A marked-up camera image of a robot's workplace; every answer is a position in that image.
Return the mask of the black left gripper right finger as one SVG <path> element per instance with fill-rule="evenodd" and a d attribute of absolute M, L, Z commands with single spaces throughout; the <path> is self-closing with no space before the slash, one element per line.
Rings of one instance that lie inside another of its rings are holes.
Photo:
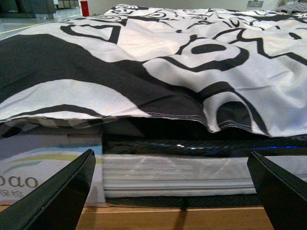
<path fill-rule="evenodd" d="M 253 151 L 248 162 L 255 190 L 275 230 L 307 228 L 307 183 Z"/>

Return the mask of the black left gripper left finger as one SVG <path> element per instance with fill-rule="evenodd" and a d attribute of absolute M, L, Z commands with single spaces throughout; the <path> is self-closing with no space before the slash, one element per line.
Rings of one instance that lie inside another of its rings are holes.
<path fill-rule="evenodd" d="M 87 150 L 0 214 L 2 230 L 74 230 L 87 200 L 95 155 Z"/>

